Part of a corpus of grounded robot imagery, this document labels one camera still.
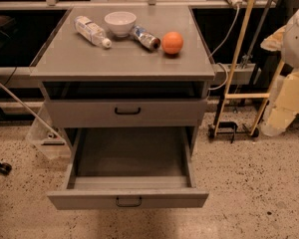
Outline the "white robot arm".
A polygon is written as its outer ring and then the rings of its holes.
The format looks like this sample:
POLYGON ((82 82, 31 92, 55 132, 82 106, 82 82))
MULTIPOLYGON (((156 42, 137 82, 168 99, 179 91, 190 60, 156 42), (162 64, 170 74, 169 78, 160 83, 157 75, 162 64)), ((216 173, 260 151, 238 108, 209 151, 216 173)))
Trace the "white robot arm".
POLYGON ((263 134, 276 136, 299 115, 299 9, 285 26, 263 40, 261 48, 280 51, 283 65, 292 68, 286 77, 278 75, 273 81, 269 105, 260 126, 263 134))

